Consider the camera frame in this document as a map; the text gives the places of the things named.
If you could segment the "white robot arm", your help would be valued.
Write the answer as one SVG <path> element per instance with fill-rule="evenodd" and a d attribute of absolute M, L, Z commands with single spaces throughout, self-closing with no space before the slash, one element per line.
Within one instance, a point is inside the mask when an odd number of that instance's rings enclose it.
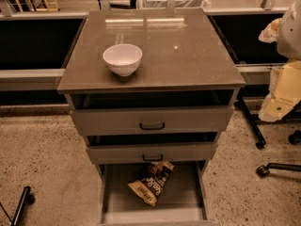
<path fill-rule="evenodd" d="M 275 42 L 277 52 L 288 58 L 286 64 L 271 70 L 269 94 L 259 113 L 262 121 L 279 121 L 301 101 L 301 0 L 266 26 L 259 41 Z"/>

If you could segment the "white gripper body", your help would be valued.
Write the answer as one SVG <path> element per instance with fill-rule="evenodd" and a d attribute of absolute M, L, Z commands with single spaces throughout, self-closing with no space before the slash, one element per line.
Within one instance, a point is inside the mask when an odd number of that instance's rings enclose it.
<path fill-rule="evenodd" d="M 259 118 L 280 121 L 301 101 L 301 61 L 287 63 L 270 72 L 269 93 L 265 97 Z"/>

